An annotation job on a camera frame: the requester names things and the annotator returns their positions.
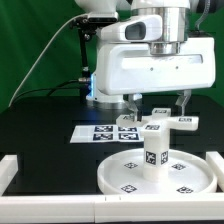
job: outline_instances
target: black surface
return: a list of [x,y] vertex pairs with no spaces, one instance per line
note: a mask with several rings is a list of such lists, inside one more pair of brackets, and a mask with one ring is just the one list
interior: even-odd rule
[[[176,99],[177,96],[147,96],[144,107],[172,108],[175,116],[180,114],[174,106]],[[0,115],[0,156],[19,157],[19,172],[4,195],[100,194],[96,174],[100,162],[111,154],[143,144],[70,144],[70,138],[76,125],[115,124],[122,113],[128,111],[80,105],[78,97],[35,97],[17,102]],[[172,130],[171,148],[202,158],[206,151],[223,154],[224,109],[208,97],[193,96],[186,115],[199,116],[199,129]]]

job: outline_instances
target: white plastic panel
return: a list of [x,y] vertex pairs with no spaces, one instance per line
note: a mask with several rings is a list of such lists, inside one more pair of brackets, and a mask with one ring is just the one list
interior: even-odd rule
[[107,95],[211,87],[214,39],[189,38],[180,54],[156,59],[148,44],[107,44],[99,51],[96,75],[97,88]]

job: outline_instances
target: white border frame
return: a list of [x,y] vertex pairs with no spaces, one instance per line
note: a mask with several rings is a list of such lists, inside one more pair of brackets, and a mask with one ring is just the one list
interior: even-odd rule
[[[206,160],[224,189],[224,159]],[[0,195],[18,171],[17,156],[0,162]],[[224,220],[224,194],[0,197],[0,223]]]

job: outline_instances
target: green backdrop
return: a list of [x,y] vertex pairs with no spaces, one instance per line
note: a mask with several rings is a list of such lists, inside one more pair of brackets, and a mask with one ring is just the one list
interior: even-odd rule
[[[1,0],[0,4],[0,111],[54,33],[70,18],[83,13],[73,0]],[[191,16],[191,24],[199,15]],[[224,106],[224,10],[209,15],[201,28],[216,39],[217,78],[213,88],[194,94],[212,97]],[[95,41],[88,43],[89,64],[94,71]],[[65,28],[49,48],[22,91],[54,87],[78,78],[81,60],[76,30]],[[57,94],[77,95],[77,91]]]

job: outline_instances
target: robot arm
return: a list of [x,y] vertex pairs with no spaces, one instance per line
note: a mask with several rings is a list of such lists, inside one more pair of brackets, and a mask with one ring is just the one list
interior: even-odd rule
[[[188,90],[210,87],[215,80],[214,40],[188,37],[189,12],[197,12],[202,1],[76,0],[99,15],[121,8],[132,12],[128,21],[98,29],[97,90],[109,96],[183,90],[178,101],[183,108]],[[218,8],[218,1],[212,2]]]

